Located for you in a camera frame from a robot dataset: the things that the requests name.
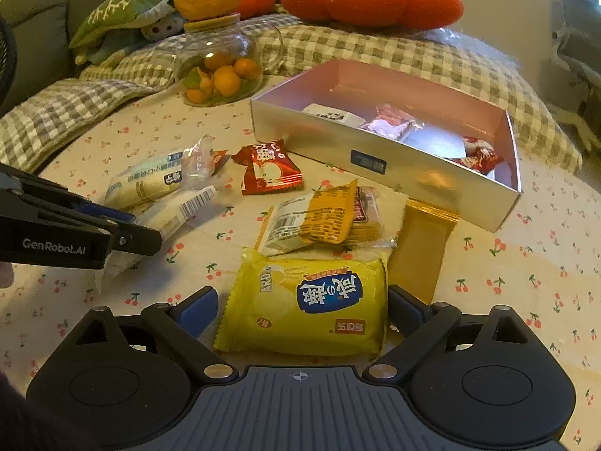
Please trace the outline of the grey plush toy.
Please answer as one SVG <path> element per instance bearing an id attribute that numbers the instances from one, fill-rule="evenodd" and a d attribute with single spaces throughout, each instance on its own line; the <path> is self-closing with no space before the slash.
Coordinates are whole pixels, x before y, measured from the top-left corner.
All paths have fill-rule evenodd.
<path id="1" fill-rule="evenodd" d="M 186 20 L 177 12 L 165 15 L 155 23 L 140 29 L 142 36 L 149 42 L 159 42 L 182 32 Z"/>

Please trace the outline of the grey checked blanket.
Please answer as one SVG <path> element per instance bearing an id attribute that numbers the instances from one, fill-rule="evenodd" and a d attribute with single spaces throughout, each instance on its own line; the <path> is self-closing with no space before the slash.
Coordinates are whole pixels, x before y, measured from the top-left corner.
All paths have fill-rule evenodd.
<path id="1" fill-rule="evenodd" d="M 308 26 L 285 13 L 252 18 L 242 25 L 267 58 L 275 55 L 276 44 L 270 23 L 283 38 L 281 61 L 271 70 L 275 76 L 295 76 L 331 59 L 400 70 L 505 109 L 521 149 L 569 172 L 583 165 L 580 151 L 517 67 L 419 36 Z M 33 172 L 120 105 L 171 86 L 175 58 L 185 39 L 174 36 L 136 50 L 113 69 L 91 65 L 76 79 L 61 79 L 13 107 L 1 118 L 2 162 Z"/>

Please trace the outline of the grey office chair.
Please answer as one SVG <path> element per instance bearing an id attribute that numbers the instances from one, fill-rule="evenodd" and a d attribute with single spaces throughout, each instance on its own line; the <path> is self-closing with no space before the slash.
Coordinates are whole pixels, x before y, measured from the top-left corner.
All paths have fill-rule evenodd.
<path id="1" fill-rule="evenodd" d="M 563 25 L 553 33 L 551 60 L 577 77 L 570 86 L 587 85 L 587 98 L 575 112 L 553 104 L 548 108 L 558 123 L 575 128 L 591 153 L 600 150 L 600 138 L 585 118 L 590 100 L 600 91 L 600 5 L 598 0 L 561 0 L 561 10 Z"/>

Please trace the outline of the gold brown wafer bar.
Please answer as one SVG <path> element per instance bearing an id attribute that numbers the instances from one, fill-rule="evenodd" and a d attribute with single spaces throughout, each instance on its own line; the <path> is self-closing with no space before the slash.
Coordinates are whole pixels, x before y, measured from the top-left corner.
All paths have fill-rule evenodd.
<path id="1" fill-rule="evenodd" d="M 432 303 L 446 243 L 457 222 L 458 215 L 409 198 L 388 260 L 389 283 Z"/>

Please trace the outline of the dark grey sofa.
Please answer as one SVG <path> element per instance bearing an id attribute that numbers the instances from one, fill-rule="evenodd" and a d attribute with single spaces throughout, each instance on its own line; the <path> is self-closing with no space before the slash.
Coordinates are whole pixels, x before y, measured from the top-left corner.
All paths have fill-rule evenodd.
<path id="1" fill-rule="evenodd" d="M 137 49 L 156 44 L 140 29 L 109 30 L 87 46 L 69 48 L 86 17 L 105 0 L 2 0 L 1 17 L 16 44 L 14 79 L 1 111 L 13 107 L 76 69 L 93 64 L 108 70 Z"/>

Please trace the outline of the white small snack packet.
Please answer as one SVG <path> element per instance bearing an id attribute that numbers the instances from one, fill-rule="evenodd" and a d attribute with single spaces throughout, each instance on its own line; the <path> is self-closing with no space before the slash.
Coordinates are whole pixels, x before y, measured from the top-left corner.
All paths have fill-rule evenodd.
<path id="1" fill-rule="evenodd" d="M 302 109 L 302 112 L 354 128 L 360 127 L 366 122 L 365 118 L 355 115 L 352 112 L 317 103 L 310 103 L 304 109 Z"/>

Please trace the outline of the yellow snack bag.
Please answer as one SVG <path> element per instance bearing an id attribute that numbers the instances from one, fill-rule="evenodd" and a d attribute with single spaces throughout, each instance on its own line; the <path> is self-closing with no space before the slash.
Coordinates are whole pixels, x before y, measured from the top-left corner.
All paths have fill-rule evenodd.
<path id="1" fill-rule="evenodd" d="M 384 344 L 384 263 L 242 252 L 213 347 L 291 355 L 374 356 Z"/>

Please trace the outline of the green leaf pattern pillow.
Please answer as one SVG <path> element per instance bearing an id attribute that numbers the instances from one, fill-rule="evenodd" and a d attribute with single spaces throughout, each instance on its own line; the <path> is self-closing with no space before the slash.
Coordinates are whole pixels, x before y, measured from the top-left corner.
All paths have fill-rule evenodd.
<path id="1" fill-rule="evenodd" d="M 95 43 L 109 30 L 141 29 L 174 11 L 171 0 L 105 0 L 86 17 L 69 48 Z"/>

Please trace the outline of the small red pumpkin cushion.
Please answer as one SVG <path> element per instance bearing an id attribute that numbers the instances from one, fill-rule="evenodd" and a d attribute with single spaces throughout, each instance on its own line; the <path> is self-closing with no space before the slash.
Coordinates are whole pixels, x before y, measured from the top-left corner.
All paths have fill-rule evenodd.
<path id="1" fill-rule="evenodd" d="M 275 0 L 240 0 L 235 12 L 240 14 L 242 20 L 247 20 L 273 12 L 275 5 Z"/>

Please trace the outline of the silver foil snack packet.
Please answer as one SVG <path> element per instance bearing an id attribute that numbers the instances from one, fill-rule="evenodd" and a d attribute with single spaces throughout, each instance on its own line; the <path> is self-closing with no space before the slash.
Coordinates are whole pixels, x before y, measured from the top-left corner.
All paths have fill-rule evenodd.
<path id="1" fill-rule="evenodd" d="M 402 142 L 440 158 L 455 159 L 465 156 L 465 144 L 461 135 L 432 124 L 412 127 Z"/>

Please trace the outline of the pink snack packet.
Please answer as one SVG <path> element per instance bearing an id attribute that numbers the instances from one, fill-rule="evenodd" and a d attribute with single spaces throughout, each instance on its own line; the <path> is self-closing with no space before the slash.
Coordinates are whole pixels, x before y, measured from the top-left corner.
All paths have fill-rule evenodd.
<path id="1" fill-rule="evenodd" d="M 384 139 L 402 142 L 410 132 L 421 130 L 424 126 L 425 123 L 414 115 L 384 103 L 376 107 L 375 117 L 364 123 L 361 129 Z"/>

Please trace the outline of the pink cardboard tray box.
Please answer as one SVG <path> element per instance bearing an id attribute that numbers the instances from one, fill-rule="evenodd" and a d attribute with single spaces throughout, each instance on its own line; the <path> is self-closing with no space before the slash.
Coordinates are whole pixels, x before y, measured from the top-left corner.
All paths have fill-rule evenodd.
<path id="1" fill-rule="evenodd" d="M 488 175 L 302 112 L 317 103 L 370 121 L 388 103 L 425 124 L 485 139 L 504 162 Z M 496 231 L 522 194 L 518 151 L 508 113 L 429 79 L 353 60 L 333 59 L 251 100 L 255 137 L 283 139 L 292 153 L 352 172 Z"/>

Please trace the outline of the dark red snack packet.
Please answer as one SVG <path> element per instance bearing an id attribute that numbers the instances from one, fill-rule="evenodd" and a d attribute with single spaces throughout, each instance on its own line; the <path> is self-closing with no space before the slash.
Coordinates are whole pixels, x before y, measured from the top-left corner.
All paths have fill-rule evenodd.
<path id="1" fill-rule="evenodd" d="M 232 161 L 246 167 L 243 195 L 291 191 L 304 184 L 302 171 L 288 157 L 283 139 L 245 145 L 232 156 Z"/>

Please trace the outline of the clear bread roll packet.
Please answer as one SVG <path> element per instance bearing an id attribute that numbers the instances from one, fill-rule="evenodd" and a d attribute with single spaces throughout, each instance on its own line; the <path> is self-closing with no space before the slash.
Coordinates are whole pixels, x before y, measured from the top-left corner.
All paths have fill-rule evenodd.
<path id="1" fill-rule="evenodd" d="M 226 160 L 226 150 L 213 148 L 203 136 L 189 148 L 168 151 L 143 160 L 115 175 L 109 182 L 104 205 L 124 212 L 153 203 L 183 189 L 200 189 Z"/>

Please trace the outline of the white barcode bread packet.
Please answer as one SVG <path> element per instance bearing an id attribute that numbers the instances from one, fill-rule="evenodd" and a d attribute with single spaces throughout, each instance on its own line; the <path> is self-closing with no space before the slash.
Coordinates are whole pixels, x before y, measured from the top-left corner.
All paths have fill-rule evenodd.
<path id="1" fill-rule="evenodd" d="M 169 240 L 187 221 L 198 215 L 207 205 L 213 203 L 218 195 L 215 185 L 202 189 L 175 191 L 161 198 L 149 210 L 136 219 L 137 226 L 157 230 L 162 242 Z M 129 254 L 113 250 L 109 254 L 102 271 L 94 274 L 95 289 L 101 293 L 109 283 L 122 272 L 143 260 L 144 254 Z"/>

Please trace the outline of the glass jar with tangerines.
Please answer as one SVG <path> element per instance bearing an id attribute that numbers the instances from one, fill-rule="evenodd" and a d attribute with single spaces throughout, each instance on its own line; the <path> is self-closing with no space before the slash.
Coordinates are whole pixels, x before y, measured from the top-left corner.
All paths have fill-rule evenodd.
<path id="1" fill-rule="evenodd" d="M 267 58 L 258 40 L 242 29 L 240 15 L 199 20 L 184 25 L 184 40 L 174 64 L 175 83 L 184 103 L 211 107 L 242 100 L 260 89 L 264 74 L 283 55 L 281 31 L 274 24 L 275 55 Z"/>

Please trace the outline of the red white candy packet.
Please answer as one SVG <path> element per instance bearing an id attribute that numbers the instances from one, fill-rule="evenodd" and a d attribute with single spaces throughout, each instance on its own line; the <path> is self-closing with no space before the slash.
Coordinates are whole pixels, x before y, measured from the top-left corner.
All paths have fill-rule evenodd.
<path id="1" fill-rule="evenodd" d="M 465 146 L 465 156 L 451 158 L 450 161 L 455 164 L 477 171 L 479 174 L 488 175 L 504 162 L 504 159 L 497 154 L 492 145 L 485 139 L 464 136 L 462 142 Z"/>

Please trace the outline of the clear plastic bag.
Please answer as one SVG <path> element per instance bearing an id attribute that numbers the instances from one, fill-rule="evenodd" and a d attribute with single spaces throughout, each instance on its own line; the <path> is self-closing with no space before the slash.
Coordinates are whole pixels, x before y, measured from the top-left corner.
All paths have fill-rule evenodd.
<path id="1" fill-rule="evenodd" d="M 503 62 L 505 65 L 518 67 L 518 62 L 511 56 L 503 53 L 488 43 L 475 37 L 451 30 L 448 27 L 441 27 L 435 30 L 422 30 L 418 34 L 424 41 L 431 41 L 439 44 L 448 45 L 465 51 L 470 51 L 486 58 Z"/>

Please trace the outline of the orange clear cracker packet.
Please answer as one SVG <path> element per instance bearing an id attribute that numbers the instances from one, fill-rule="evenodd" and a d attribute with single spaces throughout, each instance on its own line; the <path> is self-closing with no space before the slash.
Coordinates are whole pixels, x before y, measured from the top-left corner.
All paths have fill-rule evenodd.
<path id="1" fill-rule="evenodd" d="M 265 256 L 289 254 L 309 247 L 389 248 L 378 205 L 378 192 L 355 180 L 312 191 L 271 208 L 263 221 L 255 250 Z"/>

